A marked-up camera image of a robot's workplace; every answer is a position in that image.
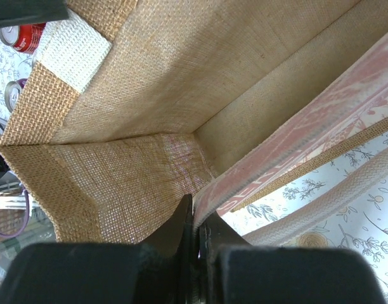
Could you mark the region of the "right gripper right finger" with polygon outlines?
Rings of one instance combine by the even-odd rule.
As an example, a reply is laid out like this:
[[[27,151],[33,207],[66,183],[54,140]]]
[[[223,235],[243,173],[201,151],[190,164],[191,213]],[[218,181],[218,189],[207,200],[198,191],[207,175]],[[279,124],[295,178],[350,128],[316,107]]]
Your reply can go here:
[[[198,232],[206,303],[385,303],[353,251],[252,246],[215,213]]]

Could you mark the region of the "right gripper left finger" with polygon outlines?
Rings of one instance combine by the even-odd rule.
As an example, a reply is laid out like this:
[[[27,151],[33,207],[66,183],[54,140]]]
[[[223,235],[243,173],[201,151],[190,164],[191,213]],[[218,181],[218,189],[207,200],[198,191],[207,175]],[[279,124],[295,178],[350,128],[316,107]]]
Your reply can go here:
[[[37,243],[12,261],[0,303],[189,303],[192,196],[138,244]]]

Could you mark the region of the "brown jute canvas bag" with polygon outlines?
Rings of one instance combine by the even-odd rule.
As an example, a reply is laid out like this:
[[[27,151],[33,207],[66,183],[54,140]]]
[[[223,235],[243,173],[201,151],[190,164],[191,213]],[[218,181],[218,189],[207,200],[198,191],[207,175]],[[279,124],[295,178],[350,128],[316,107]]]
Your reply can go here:
[[[388,130],[388,1],[69,1],[0,136],[61,242],[137,243]]]

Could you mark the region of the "purple fanta can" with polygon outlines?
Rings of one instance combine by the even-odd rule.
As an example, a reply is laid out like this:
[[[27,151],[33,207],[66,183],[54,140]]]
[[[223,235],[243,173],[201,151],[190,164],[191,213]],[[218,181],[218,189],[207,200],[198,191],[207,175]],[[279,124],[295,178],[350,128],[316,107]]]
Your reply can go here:
[[[19,95],[23,91],[23,88],[25,87],[26,83],[27,79],[24,78],[13,80],[6,84],[6,88],[4,91],[4,101],[9,112],[13,112],[18,101]]]

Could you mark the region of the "red coke can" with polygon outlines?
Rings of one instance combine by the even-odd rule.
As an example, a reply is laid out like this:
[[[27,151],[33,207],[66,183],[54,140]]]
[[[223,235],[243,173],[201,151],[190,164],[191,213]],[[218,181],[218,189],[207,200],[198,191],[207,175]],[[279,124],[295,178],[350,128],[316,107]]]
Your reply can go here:
[[[46,23],[0,28],[1,42],[19,53],[34,54]]]

